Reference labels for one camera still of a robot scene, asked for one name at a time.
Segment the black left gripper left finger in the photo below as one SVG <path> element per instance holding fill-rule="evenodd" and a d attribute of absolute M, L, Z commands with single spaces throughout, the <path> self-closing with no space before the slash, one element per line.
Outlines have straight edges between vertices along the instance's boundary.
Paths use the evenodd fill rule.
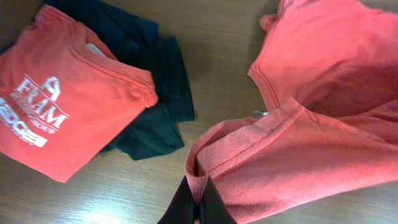
<path fill-rule="evenodd" d="M 194 224 L 195 201 L 184 176 L 169 207 L 158 224 Z"/>

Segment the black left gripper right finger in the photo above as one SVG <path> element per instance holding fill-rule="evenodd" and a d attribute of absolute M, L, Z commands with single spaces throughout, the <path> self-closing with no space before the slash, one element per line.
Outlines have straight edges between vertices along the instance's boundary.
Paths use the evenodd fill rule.
<path fill-rule="evenodd" d="M 202 224 L 237 224 L 227 210 L 211 177 L 208 177 L 199 209 Z"/>

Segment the orange McKinney Boyd soccer t-shirt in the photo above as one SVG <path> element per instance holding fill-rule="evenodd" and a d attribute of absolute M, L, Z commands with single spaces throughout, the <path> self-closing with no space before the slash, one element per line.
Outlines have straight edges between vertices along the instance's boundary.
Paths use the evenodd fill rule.
<path fill-rule="evenodd" d="M 238 223 L 397 179 L 397 14 L 355 0 L 281 1 L 249 69 L 267 113 L 192 146 L 197 205 L 209 182 Z"/>

